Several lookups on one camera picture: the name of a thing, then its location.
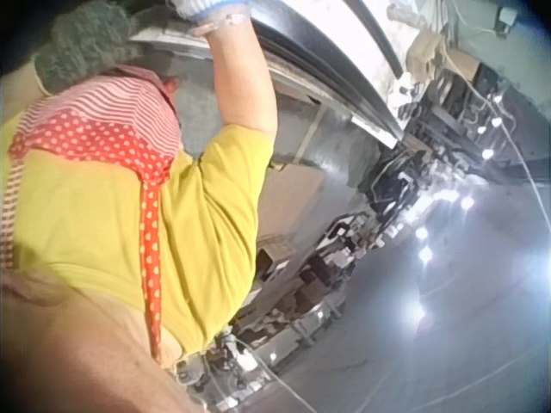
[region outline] forearm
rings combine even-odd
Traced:
[[[32,62],[2,77],[2,125],[45,94],[41,91]]]
[[[250,20],[207,36],[214,59],[214,89],[225,125],[276,136],[276,95]]]

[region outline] bare skin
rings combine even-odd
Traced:
[[[251,22],[207,40],[224,124],[274,139],[275,93]],[[41,97],[28,65],[2,84],[3,122]],[[3,389],[22,411],[203,411],[121,325],[116,308],[107,312],[43,272],[2,274],[2,293]]]

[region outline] person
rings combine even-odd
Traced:
[[[23,411],[194,411],[161,367],[205,348],[251,287],[268,66],[245,1],[174,4],[210,45],[224,125],[197,162],[149,71],[63,89],[35,57],[3,79],[2,377]]]

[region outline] red apron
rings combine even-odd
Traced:
[[[124,77],[100,76],[43,99],[22,117],[9,148],[12,168],[3,195],[0,266],[12,269],[14,222],[25,156],[49,151],[71,161],[113,163],[141,182],[139,256],[152,356],[160,362],[161,266],[159,189],[182,147],[176,110],[157,75],[119,66]]]

